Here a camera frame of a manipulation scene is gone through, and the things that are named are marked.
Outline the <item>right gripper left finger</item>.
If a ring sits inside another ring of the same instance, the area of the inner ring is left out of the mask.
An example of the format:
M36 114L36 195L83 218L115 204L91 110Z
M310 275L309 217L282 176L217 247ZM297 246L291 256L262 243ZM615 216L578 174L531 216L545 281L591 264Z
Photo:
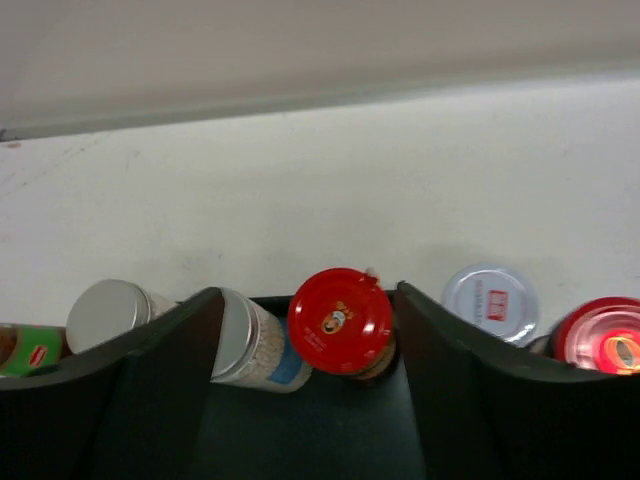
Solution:
M1 382L4 479L180 479L223 317L206 288L159 319Z

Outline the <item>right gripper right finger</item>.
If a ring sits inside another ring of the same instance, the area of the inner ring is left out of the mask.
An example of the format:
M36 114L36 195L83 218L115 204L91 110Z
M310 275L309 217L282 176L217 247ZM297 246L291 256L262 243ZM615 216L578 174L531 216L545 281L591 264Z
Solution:
M638 477L637 376L506 343L407 282L395 312L429 478Z

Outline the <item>silver lid white granule jar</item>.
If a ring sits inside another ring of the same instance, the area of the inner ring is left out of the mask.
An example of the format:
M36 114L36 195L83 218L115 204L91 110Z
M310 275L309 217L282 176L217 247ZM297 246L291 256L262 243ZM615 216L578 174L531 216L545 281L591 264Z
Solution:
M178 305L137 284L101 280L85 290L72 306L66 340L77 354L146 325Z

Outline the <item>white lid brown spice jar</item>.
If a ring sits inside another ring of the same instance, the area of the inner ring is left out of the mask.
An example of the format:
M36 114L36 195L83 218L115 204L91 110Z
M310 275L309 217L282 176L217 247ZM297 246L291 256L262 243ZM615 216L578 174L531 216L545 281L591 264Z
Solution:
M532 340L540 318L538 295L531 282L497 263L467 266L447 282L442 305L462 320L507 343Z

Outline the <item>yellow cap sauce bottle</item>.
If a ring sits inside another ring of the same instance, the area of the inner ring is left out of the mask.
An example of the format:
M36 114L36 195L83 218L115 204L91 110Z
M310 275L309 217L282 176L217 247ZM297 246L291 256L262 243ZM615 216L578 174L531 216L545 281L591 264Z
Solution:
M64 327L2 324L1 377L22 377L58 363L70 350Z

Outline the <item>silver lid blue label jar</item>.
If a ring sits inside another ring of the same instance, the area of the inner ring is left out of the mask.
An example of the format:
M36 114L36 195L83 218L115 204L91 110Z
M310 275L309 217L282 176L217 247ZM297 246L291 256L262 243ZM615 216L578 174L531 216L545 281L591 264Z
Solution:
M224 288L221 333L211 381L288 394L311 377L293 348L285 322L244 295Z

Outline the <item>red lid sauce jar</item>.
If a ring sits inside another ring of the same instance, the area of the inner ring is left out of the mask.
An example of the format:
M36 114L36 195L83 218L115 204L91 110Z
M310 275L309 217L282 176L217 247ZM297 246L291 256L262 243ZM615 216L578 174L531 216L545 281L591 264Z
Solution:
M566 315L550 337L551 357L613 375L639 372L639 300L601 297Z
M309 277L289 303L287 327L303 360L353 382L383 377L398 353L392 303L373 269L335 267Z

